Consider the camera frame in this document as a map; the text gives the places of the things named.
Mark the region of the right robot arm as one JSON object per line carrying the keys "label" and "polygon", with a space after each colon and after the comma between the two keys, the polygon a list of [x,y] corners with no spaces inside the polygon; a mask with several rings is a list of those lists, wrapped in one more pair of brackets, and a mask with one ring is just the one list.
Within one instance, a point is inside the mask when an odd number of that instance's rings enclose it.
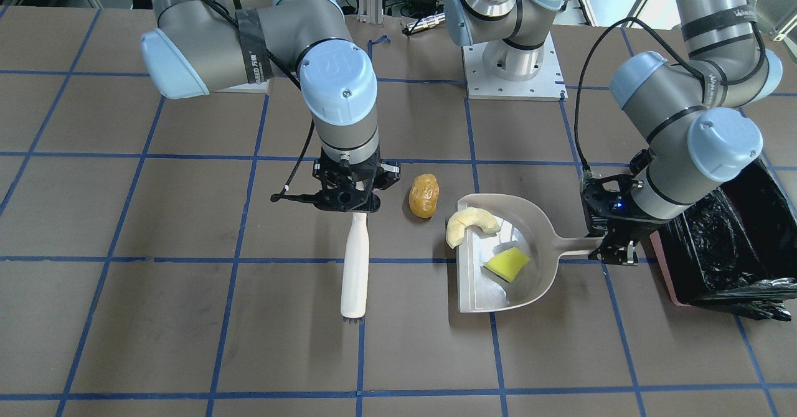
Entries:
{"label": "right robot arm", "polygon": [[306,202],[326,211],[371,213],[376,190],[400,177],[381,159],[377,77],[353,43],[336,0],[273,0],[234,11],[227,0],[152,0],[157,26],[141,37],[148,73],[168,99],[203,96],[277,73],[295,75],[313,115],[321,156],[314,195],[282,191],[271,201]]}

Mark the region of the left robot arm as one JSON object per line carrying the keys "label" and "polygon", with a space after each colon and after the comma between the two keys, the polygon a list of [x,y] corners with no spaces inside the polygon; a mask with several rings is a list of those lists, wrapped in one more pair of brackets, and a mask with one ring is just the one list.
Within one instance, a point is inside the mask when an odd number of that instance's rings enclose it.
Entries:
{"label": "left robot arm", "polygon": [[[625,62],[610,93],[646,140],[631,175],[593,176],[583,153],[586,238],[555,237],[556,256],[587,255],[614,265],[637,262],[635,246],[650,233],[740,174],[763,147],[757,125],[737,110],[768,96],[782,77],[765,48],[748,0],[676,0],[686,58],[649,51]],[[478,73],[496,88],[527,87],[544,71],[550,26],[564,0],[446,0],[452,41],[481,49]]]}

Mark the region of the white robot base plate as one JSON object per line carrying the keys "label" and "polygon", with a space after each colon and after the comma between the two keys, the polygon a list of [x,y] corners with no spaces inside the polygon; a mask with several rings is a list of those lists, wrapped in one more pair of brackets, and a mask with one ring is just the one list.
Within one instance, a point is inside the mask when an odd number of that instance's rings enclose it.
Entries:
{"label": "white robot base plate", "polygon": [[503,40],[462,48],[468,97],[475,100],[566,100],[567,88],[552,34],[530,51]]}

